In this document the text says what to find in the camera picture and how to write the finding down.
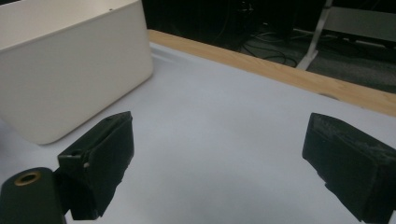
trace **white table surface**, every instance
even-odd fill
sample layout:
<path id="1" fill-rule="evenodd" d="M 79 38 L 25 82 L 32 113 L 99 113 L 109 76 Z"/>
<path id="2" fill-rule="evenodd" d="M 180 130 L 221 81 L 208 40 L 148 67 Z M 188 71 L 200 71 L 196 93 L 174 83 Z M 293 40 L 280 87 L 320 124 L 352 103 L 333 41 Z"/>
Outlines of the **white table surface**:
<path id="1" fill-rule="evenodd" d="M 153 77 L 60 141 L 37 146 L 0 120 L 0 183 L 130 110 L 132 163 L 104 217 L 68 223 L 359 223 L 302 158 L 312 112 L 396 147 L 396 118 L 151 44 Z"/>

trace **white bin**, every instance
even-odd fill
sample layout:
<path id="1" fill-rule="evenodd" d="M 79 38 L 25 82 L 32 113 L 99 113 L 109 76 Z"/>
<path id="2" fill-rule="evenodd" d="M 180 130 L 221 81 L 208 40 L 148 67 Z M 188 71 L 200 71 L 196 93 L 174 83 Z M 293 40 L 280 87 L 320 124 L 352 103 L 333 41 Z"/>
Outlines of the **white bin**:
<path id="1" fill-rule="evenodd" d="M 152 73 L 140 0 L 24 0 L 0 7 L 0 118 L 47 144 Z"/>

